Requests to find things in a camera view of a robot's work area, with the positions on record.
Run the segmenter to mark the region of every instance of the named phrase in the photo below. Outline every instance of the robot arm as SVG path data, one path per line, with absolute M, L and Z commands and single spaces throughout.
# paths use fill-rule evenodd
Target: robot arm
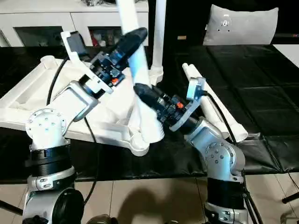
M 244 208 L 243 177 L 245 166 L 243 152 L 224 140 L 221 132 L 204 117 L 192 115 L 200 105 L 203 94 L 203 78 L 192 79 L 189 83 L 184 105 L 177 96 L 169 97 L 157 87 L 152 89 L 143 84 L 135 84 L 139 98 L 157 112 L 159 121 L 172 131 L 180 130 L 185 140 L 193 145 L 207 169 L 206 216 L 210 223 L 248 223 L 248 213 Z
M 99 103 L 97 99 L 105 92 L 112 93 L 112 88 L 124 79 L 122 70 L 128 58 L 146 36 L 145 28 L 127 33 L 110 54 L 100 52 L 88 68 L 79 58 L 86 54 L 79 33 L 63 32 L 69 58 L 85 75 L 78 82 L 71 81 L 48 106 L 29 117 L 26 131 L 33 140 L 31 150 L 64 145 L 63 136 L 70 124 L 84 118 Z
M 83 119 L 105 93 L 123 79 L 127 60 L 147 36 L 145 28 L 125 34 L 110 54 L 100 52 L 88 68 L 80 61 L 85 47 L 78 32 L 63 32 L 69 58 L 85 75 L 71 81 L 45 108 L 34 112 L 26 123 L 32 139 L 23 223 L 80 223 L 82 194 L 73 188 L 76 172 L 69 155 L 70 140 L 64 138 L 72 122 Z

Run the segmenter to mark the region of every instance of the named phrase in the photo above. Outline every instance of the white plastic pipe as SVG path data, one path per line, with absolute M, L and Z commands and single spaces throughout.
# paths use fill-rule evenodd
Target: white plastic pipe
M 197 78 L 199 77 L 197 73 L 194 73 L 188 66 L 187 63 L 183 64 L 183 70 L 187 76 L 187 79 L 190 81 L 191 78 Z M 206 117 L 206 119 L 211 122 L 213 125 L 215 125 L 222 133 L 223 138 L 228 138 L 229 133 L 228 129 L 226 128 L 225 124 L 220 120 L 218 117 L 215 109 L 213 108 L 212 103 L 210 102 L 209 98 L 206 96 L 203 96 L 201 98 L 200 103 L 201 109 Z
M 166 0 L 157 0 L 152 67 L 157 67 L 157 68 L 162 67 L 165 16 L 166 16 Z
M 156 0 L 155 33 L 153 48 L 153 64 L 150 68 L 152 84 L 157 84 L 163 78 L 163 46 L 166 18 L 166 0 Z
M 139 28 L 135 1 L 117 0 L 117 6 L 121 17 L 121 28 L 123 34 Z M 133 83 L 142 83 L 151 86 L 143 46 L 140 46 L 140 48 L 130 57 L 129 65 L 131 68 Z M 148 143 L 160 141 L 164 137 L 164 131 L 162 124 L 157 120 L 156 112 L 149 108 L 139 98 L 136 106 L 139 109 L 139 117 L 131 117 L 131 119 L 140 118 L 140 130 L 144 141 Z
M 196 67 L 193 64 L 189 65 L 190 71 L 194 76 L 196 77 L 202 77 L 200 72 L 196 69 Z M 245 130 L 243 125 L 239 124 L 234 117 L 231 115 L 231 113 L 228 111 L 228 109 L 225 107 L 225 105 L 221 102 L 221 100 L 218 98 L 218 96 L 214 93 L 212 88 L 208 85 L 208 83 L 205 84 L 205 90 L 208 91 L 212 97 L 217 102 L 218 106 L 221 108 L 226 120 L 228 121 L 228 124 L 230 128 L 232 129 L 232 132 L 235 136 L 235 139 L 237 142 L 243 141 L 248 137 L 248 132 Z

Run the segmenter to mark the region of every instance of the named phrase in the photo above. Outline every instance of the white cabinet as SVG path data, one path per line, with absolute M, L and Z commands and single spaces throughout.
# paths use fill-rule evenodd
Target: white cabinet
M 0 30 L 11 47 L 23 47 L 26 40 L 30 43 L 36 36 L 43 44 L 43 39 L 49 38 L 43 35 L 52 33 L 50 38 L 55 38 L 55 33 L 74 31 L 75 27 L 70 13 L 18 13 L 0 14 Z
M 135 7 L 139 25 L 148 29 L 148 2 Z M 0 0 L 0 47 L 7 46 L 6 41 L 12 47 L 60 45 L 60 32 L 74 30 L 86 46 L 115 44 L 121 35 L 117 6 L 88 7 L 81 0 Z
M 71 17 L 75 29 L 82 35 L 86 46 L 93 46 L 99 39 L 99 35 L 107 46 L 117 42 L 116 39 L 121 32 L 121 19 L 118 12 L 71 13 Z M 148 12 L 137 12 L 137 17 L 139 26 L 148 29 Z M 144 45 L 148 45 L 148 39 L 145 40 Z

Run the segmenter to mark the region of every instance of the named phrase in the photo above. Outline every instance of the black mat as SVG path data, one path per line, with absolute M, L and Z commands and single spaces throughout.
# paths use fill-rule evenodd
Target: black mat
M 89 49 L 91 54 L 98 49 Z M 16 85 L 44 55 L 63 58 L 63 48 L 0 48 L 0 97 Z M 185 98 L 182 63 L 193 63 L 250 137 L 239 144 L 247 174 L 299 171 L 299 69 L 273 46 L 194 47 L 164 57 L 164 79 L 158 85 Z M 0 128 L 0 182 L 21 183 L 28 176 L 24 161 L 30 138 Z M 144 157 L 128 149 L 72 140 L 71 158 L 78 180 L 91 180 L 100 151 L 99 180 L 203 176 L 196 149 L 180 133 L 165 129 L 163 141 Z

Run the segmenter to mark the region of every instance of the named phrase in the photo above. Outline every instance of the white pillow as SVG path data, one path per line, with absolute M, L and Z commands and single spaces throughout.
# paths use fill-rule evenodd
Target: white pillow
M 270 44 L 275 34 L 278 8 L 235 12 L 212 5 L 204 45 Z

